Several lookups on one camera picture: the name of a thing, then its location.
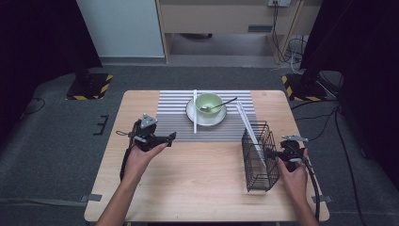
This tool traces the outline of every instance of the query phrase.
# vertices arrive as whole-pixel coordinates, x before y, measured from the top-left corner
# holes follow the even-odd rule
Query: wall
[[[100,57],[164,57],[155,1],[77,0]]]

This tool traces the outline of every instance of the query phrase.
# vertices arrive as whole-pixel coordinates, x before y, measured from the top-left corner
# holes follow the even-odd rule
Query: black wire basket
[[[257,144],[247,131],[242,138],[244,166],[246,171],[247,190],[268,191],[279,179],[277,169],[277,151],[273,133],[269,130],[266,121],[251,121]]]

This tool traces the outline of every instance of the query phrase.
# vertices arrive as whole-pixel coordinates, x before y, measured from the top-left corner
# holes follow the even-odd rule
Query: white plate
[[[187,113],[188,119],[190,119],[191,121],[194,121],[194,113],[196,110],[197,109],[194,107],[194,101],[193,99],[191,99],[185,107],[185,112]],[[197,114],[197,124],[202,126],[217,125],[224,120],[224,118],[226,117],[226,113],[227,107],[223,105],[219,111],[219,114],[217,114],[214,118],[206,119]]]

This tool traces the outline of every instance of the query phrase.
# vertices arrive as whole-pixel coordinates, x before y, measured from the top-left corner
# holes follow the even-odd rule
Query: power socket
[[[291,0],[269,0],[268,6],[274,7],[277,4],[278,7],[289,7],[291,4]]]

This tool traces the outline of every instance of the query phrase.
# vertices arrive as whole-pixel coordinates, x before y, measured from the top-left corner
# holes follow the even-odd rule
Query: green bowl
[[[216,105],[223,104],[223,100],[215,93],[202,93],[196,99],[196,109],[197,113],[203,118],[213,118],[219,114],[222,106],[218,106],[215,108],[210,109],[210,111],[203,111],[201,110],[202,107],[214,107]]]

